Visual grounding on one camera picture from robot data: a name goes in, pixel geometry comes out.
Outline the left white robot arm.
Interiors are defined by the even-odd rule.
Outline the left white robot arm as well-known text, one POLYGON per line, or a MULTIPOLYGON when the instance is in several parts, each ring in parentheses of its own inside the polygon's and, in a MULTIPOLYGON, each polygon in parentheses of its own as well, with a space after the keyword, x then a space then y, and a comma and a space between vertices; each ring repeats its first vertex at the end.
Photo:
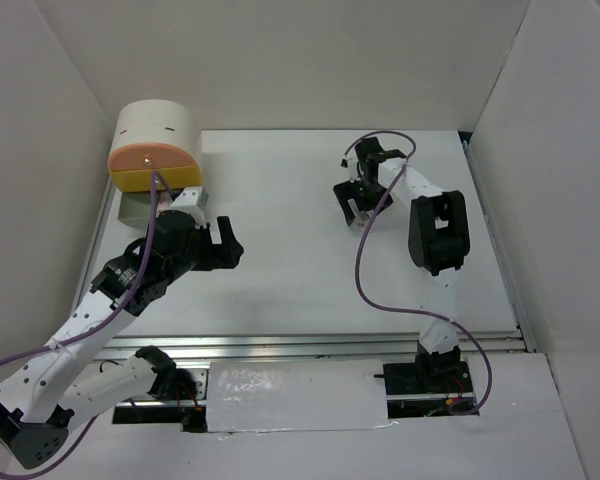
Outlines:
POLYGON ((138 349, 119 365, 79 381, 78 375, 121 330, 190 271, 234 269, 244 253, 228 217, 208 225, 178 210, 159 214, 145 237, 109 260, 89 292, 47 343, 22 355, 24 365, 0 383, 0 442, 34 478, 69 434, 116 403, 137 395, 157 400, 191 397, 192 375, 156 346, 138 349))

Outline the false lash box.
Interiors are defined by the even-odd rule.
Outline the false lash box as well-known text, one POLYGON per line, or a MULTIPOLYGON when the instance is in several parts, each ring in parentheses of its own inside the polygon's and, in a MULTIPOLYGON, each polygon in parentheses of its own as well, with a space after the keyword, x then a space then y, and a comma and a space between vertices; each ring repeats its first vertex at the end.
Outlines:
POLYGON ((166 191, 161 192, 158 199, 156 212, 160 214, 162 211, 169 210, 172 203, 172 196, 166 191))
POLYGON ((367 223, 369 222, 369 214, 366 211, 361 211, 358 208, 358 205, 354 199, 349 199, 348 205, 353 214, 353 220, 351 223, 351 227, 358 228, 358 229, 364 228, 367 225, 367 223))

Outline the pink top drawer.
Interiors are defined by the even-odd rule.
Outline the pink top drawer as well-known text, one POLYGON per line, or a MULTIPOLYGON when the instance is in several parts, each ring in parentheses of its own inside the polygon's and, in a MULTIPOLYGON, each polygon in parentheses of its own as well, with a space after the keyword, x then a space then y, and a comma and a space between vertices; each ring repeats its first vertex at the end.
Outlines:
POLYGON ((135 171, 150 168, 176 168, 194 165, 187 151, 166 143, 134 143, 115 149, 108 158, 108 169, 135 171))

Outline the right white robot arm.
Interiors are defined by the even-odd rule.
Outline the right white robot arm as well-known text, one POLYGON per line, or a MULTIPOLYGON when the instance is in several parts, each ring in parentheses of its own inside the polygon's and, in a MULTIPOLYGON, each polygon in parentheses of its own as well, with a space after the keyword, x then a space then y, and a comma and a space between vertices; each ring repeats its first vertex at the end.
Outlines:
POLYGON ((430 392, 458 384, 461 373, 459 328, 455 316, 455 283, 470 252, 466 201, 458 190, 443 190, 420 174, 411 153, 381 146, 378 132, 354 141, 341 165, 348 180, 333 192, 349 227, 362 231, 355 263, 354 282, 361 299, 372 308, 391 313, 393 307, 373 301, 361 283, 364 247, 377 217, 395 201, 408 209, 407 249, 411 262, 424 276, 423 300, 404 313, 425 317, 417 341, 414 371, 388 374, 386 380, 430 392))

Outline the yellow drawer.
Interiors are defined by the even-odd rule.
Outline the yellow drawer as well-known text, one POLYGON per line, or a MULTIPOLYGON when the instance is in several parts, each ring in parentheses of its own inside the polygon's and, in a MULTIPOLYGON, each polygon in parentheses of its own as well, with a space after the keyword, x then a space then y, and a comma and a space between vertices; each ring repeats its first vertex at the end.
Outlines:
MULTIPOLYGON (((155 183, 151 179, 152 169, 112 171, 110 177, 116 187, 123 193, 148 192, 155 183)), ((196 187, 203 184, 202 174, 197 165, 169 167, 159 169, 171 189, 196 187)))

